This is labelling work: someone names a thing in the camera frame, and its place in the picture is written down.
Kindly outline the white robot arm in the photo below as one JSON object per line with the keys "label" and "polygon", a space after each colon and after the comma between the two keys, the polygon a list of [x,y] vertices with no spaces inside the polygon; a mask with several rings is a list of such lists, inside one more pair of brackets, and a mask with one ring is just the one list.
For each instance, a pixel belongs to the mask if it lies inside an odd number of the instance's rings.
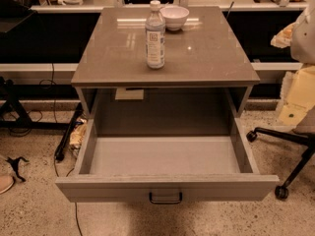
{"label": "white robot arm", "polygon": [[315,106],[315,0],[295,22],[279,31],[271,44],[288,47],[292,59],[301,63],[297,72],[285,73],[277,106],[279,123],[294,129]]}

